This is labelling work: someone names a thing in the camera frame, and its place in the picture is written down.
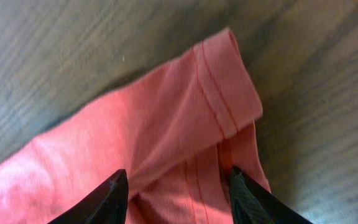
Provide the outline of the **red soccer t-shirt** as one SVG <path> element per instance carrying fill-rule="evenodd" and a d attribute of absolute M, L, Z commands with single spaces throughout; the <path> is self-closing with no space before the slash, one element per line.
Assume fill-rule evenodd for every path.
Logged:
<path fill-rule="evenodd" d="M 104 95 L 0 165 L 0 223 L 48 223 L 119 169 L 128 223 L 232 223 L 232 167 L 262 187 L 262 104 L 229 29 Z"/>

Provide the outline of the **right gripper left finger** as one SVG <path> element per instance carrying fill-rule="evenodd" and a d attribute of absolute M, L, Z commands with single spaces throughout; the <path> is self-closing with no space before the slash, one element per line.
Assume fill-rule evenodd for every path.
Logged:
<path fill-rule="evenodd" d="M 127 173 L 119 169 L 50 224 L 124 224 L 128 195 Z"/>

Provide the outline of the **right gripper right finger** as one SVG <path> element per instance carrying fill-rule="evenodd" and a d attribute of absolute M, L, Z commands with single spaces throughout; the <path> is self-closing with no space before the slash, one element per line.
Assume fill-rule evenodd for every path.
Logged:
<path fill-rule="evenodd" d="M 231 170 L 229 196 L 235 224 L 311 224 L 238 167 Z"/>

